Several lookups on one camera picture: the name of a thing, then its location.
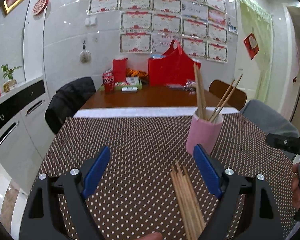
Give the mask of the person right hand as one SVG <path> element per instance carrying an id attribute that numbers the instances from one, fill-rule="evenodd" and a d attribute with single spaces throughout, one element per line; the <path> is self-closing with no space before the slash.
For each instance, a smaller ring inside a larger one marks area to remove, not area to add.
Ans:
<path id="1" fill-rule="evenodd" d="M 293 172 L 296 173 L 295 177 L 292 179 L 292 192 L 293 198 L 292 203 L 293 207 L 297 210 L 300 208 L 300 187 L 299 187 L 299 163 L 293 165 Z"/>

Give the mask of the person left hand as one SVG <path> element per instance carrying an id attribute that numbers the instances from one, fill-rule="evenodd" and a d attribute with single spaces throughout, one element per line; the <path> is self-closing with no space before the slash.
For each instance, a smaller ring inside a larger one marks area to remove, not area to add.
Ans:
<path id="1" fill-rule="evenodd" d="M 146 236 L 138 238 L 137 240 L 163 240 L 163 236 L 159 232 L 153 232 Z"/>

